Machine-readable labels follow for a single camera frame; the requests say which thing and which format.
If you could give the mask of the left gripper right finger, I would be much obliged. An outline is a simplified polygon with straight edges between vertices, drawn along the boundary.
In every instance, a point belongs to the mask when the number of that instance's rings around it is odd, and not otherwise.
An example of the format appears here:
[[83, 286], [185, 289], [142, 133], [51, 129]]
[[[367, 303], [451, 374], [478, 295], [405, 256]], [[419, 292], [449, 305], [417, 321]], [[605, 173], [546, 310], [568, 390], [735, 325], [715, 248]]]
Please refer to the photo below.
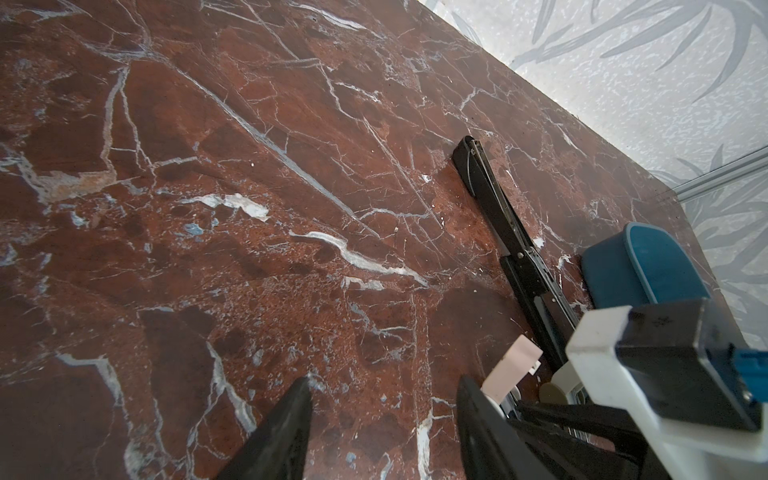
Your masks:
[[458, 383], [456, 423], [467, 479], [554, 479], [469, 376]]

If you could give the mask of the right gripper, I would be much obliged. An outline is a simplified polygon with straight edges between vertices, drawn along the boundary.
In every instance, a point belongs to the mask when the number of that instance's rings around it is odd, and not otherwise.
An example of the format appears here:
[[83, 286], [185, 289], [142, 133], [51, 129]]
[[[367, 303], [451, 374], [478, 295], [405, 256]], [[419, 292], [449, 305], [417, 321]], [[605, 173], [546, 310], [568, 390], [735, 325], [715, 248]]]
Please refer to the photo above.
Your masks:
[[668, 479], [628, 412], [596, 404], [519, 401], [515, 433], [531, 457], [518, 479]]

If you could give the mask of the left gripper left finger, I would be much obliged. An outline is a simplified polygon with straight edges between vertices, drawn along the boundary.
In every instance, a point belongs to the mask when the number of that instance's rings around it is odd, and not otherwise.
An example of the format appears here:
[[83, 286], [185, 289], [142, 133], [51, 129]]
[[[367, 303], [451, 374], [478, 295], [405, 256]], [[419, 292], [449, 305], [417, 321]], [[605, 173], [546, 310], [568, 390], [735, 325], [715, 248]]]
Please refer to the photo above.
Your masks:
[[215, 479], [301, 480], [312, 414], [309, 380], [303, 376], [291, 384]]

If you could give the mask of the teal plastic tray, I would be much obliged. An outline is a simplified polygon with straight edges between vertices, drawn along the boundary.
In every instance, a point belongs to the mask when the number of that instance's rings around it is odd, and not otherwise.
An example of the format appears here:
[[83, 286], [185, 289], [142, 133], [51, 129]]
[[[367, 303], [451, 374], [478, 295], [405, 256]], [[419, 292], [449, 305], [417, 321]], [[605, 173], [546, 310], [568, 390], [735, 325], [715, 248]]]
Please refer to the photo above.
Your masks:
[[587, 248], [581, 269], [597, 309], [710, 296], [679, 243], [649, 224], [628, 223], [621, 232]]

